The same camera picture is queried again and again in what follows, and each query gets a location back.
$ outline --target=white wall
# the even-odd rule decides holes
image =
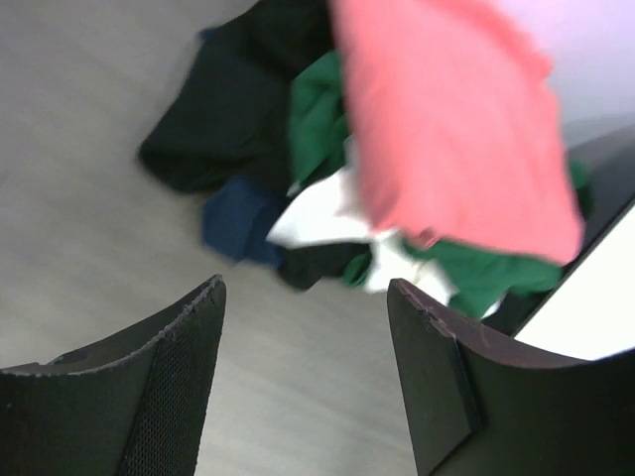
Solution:
[[[635,0],[497,0],[555,67],[574,145],[635,124]]]

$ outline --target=green shirt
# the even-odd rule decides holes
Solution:
[[[292,172],[301,189],[344,166],[343,142],[349,135],[339,56],[330,52],[300,73],[291,87]]]

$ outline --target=white cloth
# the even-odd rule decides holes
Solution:
[[[435,261],[416,260],[401,246],[398,233],[382,237],[370,245],[373,261],[364,290],[382,293],[388,290],[390,280],[403,278],[432,298],[447,305],[456,289]]]
[[[355,171],[351,168],[314,183],[291,202],[267,241],[289,249],[372,241],[370,223],[356,191]]]

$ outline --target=pink shirt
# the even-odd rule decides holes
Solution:
[[[550,64],[486,0],[331,0],[375,230],[556,263],[577,211]]]

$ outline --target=pile of clothes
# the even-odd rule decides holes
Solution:
[[[260,0],[140,148],[202,241],[300,291],[404,278],[475,319],[552,289],[591,195],[549,60],[489,0]]]

